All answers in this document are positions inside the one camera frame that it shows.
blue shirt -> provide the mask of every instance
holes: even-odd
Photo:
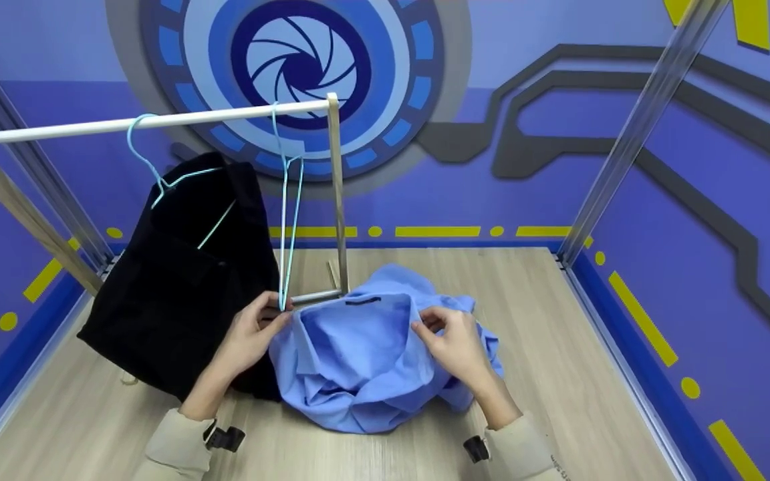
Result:
[[[282,398],[319,426],[352,433],[393,430],[436,396],[464,411],[470,391],[410,329],[431,305],[470,313],[474,299],[437,295],[419,274],[384,265],[345,297],[296,311],[269,345]],[[498,338],[477,332],[503,375]]]

wrist strap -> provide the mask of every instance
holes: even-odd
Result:
[[[227,428],[227,431],[218,428],[218,420],[213,420],[210,427],[204,432],[204,445],[208,450],[219,448],[236,453],[242,440],[245,439],[245,432],[233,426]]]

person's left hand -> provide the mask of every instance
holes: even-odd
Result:
[[[278,293],[266,291],[239,311],[213,356],[211,367],[233,378],[266,354],[269,342],[293,317],[293,303],[287,299],[287,310],[278,310]]]

sleeve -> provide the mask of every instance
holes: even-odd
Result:
[[[564,479],[551,448],[530,413],[500,430],[486,429],[490,462],[507,481]]]
[[[212,420],[193,421],[172,409],[165,414],[132,481],[201,481],[210,470],[211,452],[204,432]]]

wire hanger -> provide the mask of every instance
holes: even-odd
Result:
[[[305,176],[305,159],[302,155],[294,156],[290,160],[287,160],[287,156],[284,155],[284,149],[281,147],[281,137],[278,136],[278,122],[275,121],[275,107],[278,103],[272,104],[272,133],[275,134],[275,141],[278,143],[278,153],[281,155],[281,163],[284,165],[284,183],[281,185],[281,248],[280,259],[281,264],[278,270],[278,307],[284,311],[287,305],[287,290],[290,286],[290,272],[293,270],[293,249],[296,245],[296,226],[299,222],[299,201],[302,198],[302,179]],[[286,244],[286,228],[287,228],[287,175],[290,171],[290,164],[293,164],[294,160],[299,160],[299,188],[296,190],[296,211],[293,213],[293,230],[290,234],[290,250],[287,259],[287,276],[284,276],[284,246]]]
[[[200,176],[201,174],[207,174],[209,172],[213,172],[216,170],[222,170],[221,167],[214,167],[214,168],[205,168],[204,170],[199,170],[198,172],[191,172],[189,174],[183,174],[183,176],[180,176],[178,179],[176,179],[174,182],[171,182],[170,184],[165,182],[165,179],[162,179],[162,176],[160,176],[159,172],[156,170],[156,167],[153,166],[153,164],[147,160],[144,156],[142,156],[140,153],[138,153],[137,150],[135,150],[135,146],[132,145],[132,129],[135,128],[136,125],[138,125],[139,122],[143,121],[146,118],[153,118],[156,116],[156,114],[142,114],[140,116],[137,116],[137,118],[132,121],[132,123],[129,125],[129,128],[126,129],[126,145],[129,147],[129,150],[132,152],[132,155],[135,155],[138,160],[141,162],[144,162],[145,165],[150,169],[150,172],[153,173],[153,177],[156,179],[156,185],[159,186],[159,195],[156,196],[156,200],[153,201],[153,204],[150,205],[150,209],[152,210],[154,207],[156,207],[156,204],[159,204],[159,201],[162,200],[162,197],[165,196],[165,189],[172,189],[177,184],[180,183],[181,180],[188,179],[189,177],[195,177]],[[236,203],[236,200],[234,199],[230,205],[225,209],[224,213],[222,214],[222,217],[220,217],[219,221],[216,222],[216,225],[213,226],[212,229],[210,229],[210,232],[206,235],[204,240],[201,241],[201,244],[198,244],[198,250],[201,249],[201,247],[204,246],[204,244],[207,243],[208,240],[212,237],[213,233],[216,232],[216,229],[219,227],[219,225],[222,223],[224,218],[227,216],[227,213],[230,212],[231,207],[233,207],[233,204]]]

